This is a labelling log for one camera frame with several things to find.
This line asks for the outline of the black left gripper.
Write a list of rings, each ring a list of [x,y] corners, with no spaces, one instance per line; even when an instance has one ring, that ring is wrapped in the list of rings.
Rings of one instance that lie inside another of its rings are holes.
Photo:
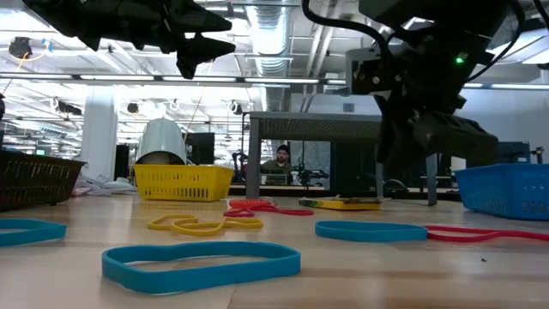
[[[24,0],[26,6],[66,37],[97,50],[102,39],[175,50],[171,33],[196,33],[177,49],[181,76],[192,80],[199,64],[235,51],[232,43],[202,36],[232,29],[232,23],[193,0]]]

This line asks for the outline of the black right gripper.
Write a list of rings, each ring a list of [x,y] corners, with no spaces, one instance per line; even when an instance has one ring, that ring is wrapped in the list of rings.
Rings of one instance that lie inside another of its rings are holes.
[[[376,96],[382,113],[377,161],[386,173],[403,173],[414,163],[409,109],[451,114],[464,106],[461,90],[475,67],[493,60],[485,43],[486,38],[473,33],[447,37],[417,30],[400,45],[346,52],[350,93]],[[493,164],[498,138],[476,121],[449,114],[424,114],[413,124],[422,152],[462,158],[476,166]]]

